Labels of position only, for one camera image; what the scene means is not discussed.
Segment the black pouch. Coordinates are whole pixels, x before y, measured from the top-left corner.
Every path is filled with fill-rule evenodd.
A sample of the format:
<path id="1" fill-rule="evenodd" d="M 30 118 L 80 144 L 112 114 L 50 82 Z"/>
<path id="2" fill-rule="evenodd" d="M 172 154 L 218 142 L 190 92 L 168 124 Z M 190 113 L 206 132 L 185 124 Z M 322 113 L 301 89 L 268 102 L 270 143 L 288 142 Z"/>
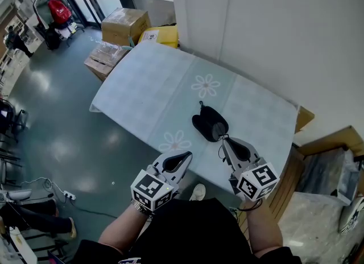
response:
<path id="1" fill-rule="evenodd" d="M 216 110 L 204 105 L 202 101 L 199 101 L 199 103 L 200 114 L 192 117 L 192 124 L 208 142 L 216 142 L 212 137 L 213 125 L 217 122 L 228 123 Z"/>

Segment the open brown cardboard box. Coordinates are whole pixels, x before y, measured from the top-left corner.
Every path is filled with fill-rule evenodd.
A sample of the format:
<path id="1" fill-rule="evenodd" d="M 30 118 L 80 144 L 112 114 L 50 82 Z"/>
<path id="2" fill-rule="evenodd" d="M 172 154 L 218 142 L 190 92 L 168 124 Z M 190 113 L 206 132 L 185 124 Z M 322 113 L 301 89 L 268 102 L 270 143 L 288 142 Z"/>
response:
<path id="1" fill-rule="evenodd" d="M 293 143 L 292 147 L 303 156 L 314 155 L 340 147 L 351 150 L 354 156 L 364 155 L 364 139 L 353 126 L 347 126 L 302 146 Z"/>

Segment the brown cardboard flap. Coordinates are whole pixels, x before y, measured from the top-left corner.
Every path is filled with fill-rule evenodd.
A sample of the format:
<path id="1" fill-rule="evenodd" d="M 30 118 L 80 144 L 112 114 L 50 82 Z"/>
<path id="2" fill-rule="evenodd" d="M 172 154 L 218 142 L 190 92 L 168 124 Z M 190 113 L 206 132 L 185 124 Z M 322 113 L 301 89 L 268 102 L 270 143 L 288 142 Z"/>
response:
<path id="1" fill-rule="evenodd" d="M 314 118 L 315 115 L 311 111 L 300 106 L 296 119 L 295 134 L 302 131 L 302 128 L 309 124 Z"/>

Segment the large brown cardboard box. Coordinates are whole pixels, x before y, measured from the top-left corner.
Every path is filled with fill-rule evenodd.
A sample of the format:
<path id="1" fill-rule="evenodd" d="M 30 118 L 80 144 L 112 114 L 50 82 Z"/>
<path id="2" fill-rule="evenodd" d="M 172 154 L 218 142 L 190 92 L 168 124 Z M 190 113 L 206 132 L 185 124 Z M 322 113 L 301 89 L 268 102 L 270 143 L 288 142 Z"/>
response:
<path id="1" fill-rule="evenodd" d="M 147 11 L 127 8 L 116 8 L 102 23 L 102 40 L 119 45 L 128 46 L 131 36 L 135 45 L 141 34 L 151 27 Z"/>

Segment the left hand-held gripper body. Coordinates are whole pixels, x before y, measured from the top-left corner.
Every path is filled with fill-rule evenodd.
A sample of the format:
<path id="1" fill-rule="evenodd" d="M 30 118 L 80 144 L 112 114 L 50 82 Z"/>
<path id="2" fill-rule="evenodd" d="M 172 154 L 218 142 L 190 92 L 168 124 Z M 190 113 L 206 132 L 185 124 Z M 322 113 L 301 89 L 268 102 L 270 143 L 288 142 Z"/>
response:
<path id="1" fill-rule="evenodd" d="M 131 184 L 132 199 L 148 211 L 156 211 L 176 196 L 179 180 L 177 171 L 149 165 Z"/>

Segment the black bag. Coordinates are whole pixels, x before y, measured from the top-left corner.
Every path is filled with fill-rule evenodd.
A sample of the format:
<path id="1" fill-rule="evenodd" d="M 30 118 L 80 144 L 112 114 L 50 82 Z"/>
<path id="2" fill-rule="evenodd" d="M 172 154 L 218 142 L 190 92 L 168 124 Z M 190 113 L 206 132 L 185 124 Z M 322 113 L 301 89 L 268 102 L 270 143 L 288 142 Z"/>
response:
<path id="1" fill-rule="evenodd" d="M 54 28 L 46 29 L 44 39 L 49 50 L 53 51 L 59 48 L 61 40 Z"/>

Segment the taped flat cardboard box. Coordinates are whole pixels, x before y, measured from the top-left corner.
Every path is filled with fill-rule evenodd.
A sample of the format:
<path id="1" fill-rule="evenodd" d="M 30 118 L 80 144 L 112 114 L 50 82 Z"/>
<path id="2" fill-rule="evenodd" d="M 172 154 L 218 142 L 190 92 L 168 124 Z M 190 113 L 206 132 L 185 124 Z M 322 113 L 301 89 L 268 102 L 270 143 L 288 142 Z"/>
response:
<path id="1" fill-rule="evenodd" d="M 105 81 L 115 66 L 129 52 L 121 46 L 101 42 L 86 58 L 84 65 L 101 81 Z"/>

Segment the white metal rack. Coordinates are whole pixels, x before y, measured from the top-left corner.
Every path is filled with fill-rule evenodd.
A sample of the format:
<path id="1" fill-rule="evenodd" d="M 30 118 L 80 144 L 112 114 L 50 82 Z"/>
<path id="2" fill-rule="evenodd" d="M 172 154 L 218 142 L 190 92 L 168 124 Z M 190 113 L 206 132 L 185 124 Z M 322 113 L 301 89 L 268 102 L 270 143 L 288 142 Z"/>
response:
<path id="1" fill-rule="evenodd" d="M 32 8 L 36 16 L 36 20 L 38 21 L 35 29 L 44 39 L 46 29 L 52 27 L 59 34 L 61 42 L 65 41 L 66 45 L 69 45 L 70 40 L 72 40 L 73 36 L 76 33 L 78 33 L 79 31 L 84 32 L 85 30 L 81 25 L 76 22 L 76 14 L 73 12 L 71 6 L 66 0 L 60 1 L 62 1 L 62 3 L 70 9 L 70 11 L 72 12 L 72 16 L 66 23 L 55 23 L 48 7 L 48 1 L 49 0 L 34 0 L 32 3 Z"/>

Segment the person's black clothes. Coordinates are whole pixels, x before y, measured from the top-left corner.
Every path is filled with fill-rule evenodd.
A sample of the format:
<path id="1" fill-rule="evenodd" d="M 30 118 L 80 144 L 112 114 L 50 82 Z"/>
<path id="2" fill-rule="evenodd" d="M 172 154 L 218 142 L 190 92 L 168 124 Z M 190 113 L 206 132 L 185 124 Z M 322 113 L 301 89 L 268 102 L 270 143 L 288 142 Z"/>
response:
<path id="1" fill-rule="evenodd" d="M 247 211 L 260 204 L 247 203 Z M 173 199 L 149 218 L 129 251 L 82 240 L 72 264 L 302 264 L 287 246 L 261 258 L 217 199 Z"/>

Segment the black chair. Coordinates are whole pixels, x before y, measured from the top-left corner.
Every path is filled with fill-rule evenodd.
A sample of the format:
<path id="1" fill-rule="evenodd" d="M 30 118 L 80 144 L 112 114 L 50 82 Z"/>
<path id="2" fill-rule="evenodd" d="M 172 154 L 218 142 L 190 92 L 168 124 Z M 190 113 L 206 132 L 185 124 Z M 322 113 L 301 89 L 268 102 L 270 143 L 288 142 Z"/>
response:
<path id="1" fill-rule="evenodd" d="M 26 128 L 28 113 L 15 107 L 3 98 L 0 98 L 0 138 L 12 139 L 18 143 L 18 135 Z"/>

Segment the person's right forearm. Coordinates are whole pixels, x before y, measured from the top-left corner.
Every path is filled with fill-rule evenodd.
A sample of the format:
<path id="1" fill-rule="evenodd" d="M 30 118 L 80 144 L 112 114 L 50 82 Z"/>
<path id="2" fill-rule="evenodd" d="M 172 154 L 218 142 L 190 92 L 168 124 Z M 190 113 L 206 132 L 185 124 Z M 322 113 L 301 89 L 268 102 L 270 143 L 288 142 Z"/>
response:
<path id="1" fill-rule="evenodd" d="M 265 200 L 258 208 L 247 211 L 247 222 L 252 253 L 261 258 L 266 253 L 283 247 L 278 222 Z"/>

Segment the light blue floral tablecloth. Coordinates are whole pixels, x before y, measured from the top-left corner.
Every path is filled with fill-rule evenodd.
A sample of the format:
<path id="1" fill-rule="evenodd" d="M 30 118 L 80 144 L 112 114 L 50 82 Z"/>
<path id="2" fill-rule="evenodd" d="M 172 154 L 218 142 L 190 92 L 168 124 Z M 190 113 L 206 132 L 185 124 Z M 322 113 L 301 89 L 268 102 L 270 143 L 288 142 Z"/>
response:
<path id="1" fill-rule="evenodd" d="M 100 86 L 91 112 L 100 112 L 160 152 L 188 150 L 189 169 L 231 191 L 221 143 L 193 126 L 202 105 L 226 119 L 229 135 L 250 143 L 281 173 L 295 133 L 297 108 L 217 64 L 155 42 L 134 47 Z"/>

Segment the white black-patterned bag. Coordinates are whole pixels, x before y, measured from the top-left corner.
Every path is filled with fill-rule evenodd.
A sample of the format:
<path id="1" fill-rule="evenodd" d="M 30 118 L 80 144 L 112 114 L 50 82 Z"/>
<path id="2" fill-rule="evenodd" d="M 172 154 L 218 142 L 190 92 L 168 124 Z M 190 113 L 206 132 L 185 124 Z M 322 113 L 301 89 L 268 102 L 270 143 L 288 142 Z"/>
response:
<path id="1" fill-rule="evenodd" d="M 359 195 L 350 205 L 343 207 L 339 219 L 338 232 L 340 234 L 351 232 L 357 225 L 359 214 L 362 210 L 364 210 L 364 195 Z"/>

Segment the person's right white shoe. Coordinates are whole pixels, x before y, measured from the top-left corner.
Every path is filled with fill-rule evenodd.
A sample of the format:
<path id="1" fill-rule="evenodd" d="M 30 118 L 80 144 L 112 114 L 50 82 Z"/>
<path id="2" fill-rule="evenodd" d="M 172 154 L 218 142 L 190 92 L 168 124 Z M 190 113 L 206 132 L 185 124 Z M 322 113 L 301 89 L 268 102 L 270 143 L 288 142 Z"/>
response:
<path id="1" fill-rule="evenodd" d="M 205 195 L 206 195 L 206 187 L 203 184 L 199 183 L 194 187 L 192 195 L 189 200 L 201 201 L 204 199 Z"/>

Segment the grey marbled wrapped box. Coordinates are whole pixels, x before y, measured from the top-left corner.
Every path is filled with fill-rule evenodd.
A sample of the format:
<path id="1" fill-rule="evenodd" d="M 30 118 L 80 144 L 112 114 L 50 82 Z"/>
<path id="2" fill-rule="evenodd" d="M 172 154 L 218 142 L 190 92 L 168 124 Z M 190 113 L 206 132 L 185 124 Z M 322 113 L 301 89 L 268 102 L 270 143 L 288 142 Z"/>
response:
<path id="1" fill-rule="evenodd" d="M 359 182 L 359 163 L 354 161 L 352 150 L 340 147 L 306 156 L 304 166 L 296 192 L 313 201 L 351 204 Z"/>

